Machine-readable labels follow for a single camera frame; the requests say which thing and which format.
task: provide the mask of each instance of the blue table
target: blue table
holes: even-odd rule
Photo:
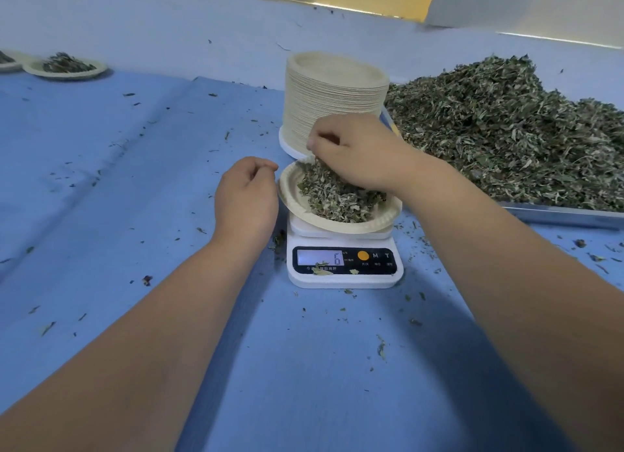
[[[143,298],[145,275],[156,284],[208,241],[197,228],[212,233],[211,196],[234,161],[292,161],[278,144],[282,106],[282,92],[203,78],[0,76],[0,251],[11,259],[0,265],[0,411]],[[536,230],[621,286],[621,234]],[[413,215],[394,236],[406,276],[383,291],[297,289],[285,254],[264,251],[178,450],[568,450]]]

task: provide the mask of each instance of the metal tray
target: metal tray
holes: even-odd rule
[[[390,130],[401,135],[385,107],[379,118]],[[500,202],[499,204],[527,224],[624,230],[624,213],[621,212],[590,211],[515,202]]]

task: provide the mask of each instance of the person's right hand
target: person's right hand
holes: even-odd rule
[[[370,114],[322,117],[308,149],[348,182],[368,190],[395,192],[404,172],[422,154]]]

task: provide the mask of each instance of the hand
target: hand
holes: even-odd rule
[[[393,193],[407,179],[402,172],[414,165],[414,155],[423,154],[370,114],[318,119],[308,149],[348,182]]]
[[[272,161],[248,156],[223,174],[214,198],[213,239],[260,253],[277,219],[277,168]]]

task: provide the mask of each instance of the pile of dried herbs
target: pile of dried herbs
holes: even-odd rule
[[[528,56],[390,86],[403,138],[499,201],[624,211],[624,112],[544,90]]]
[[[2,51],[0,51],[0,64],[7,64],[9,62],[15,62],[15,59],[13,59],[8,54],[4,54]]]
[[[298,163],[303,180],[298,184],[301,194],[308,196],[313,213],[337,222],[366,222],[376,204],[386,200],[386,194],[366,191],[347,183],[320,160]]]
[[[67,53],[56,53],[43,63],[43,70],[46,72],[83,72],[95,68],[93,64],[82,62]]]

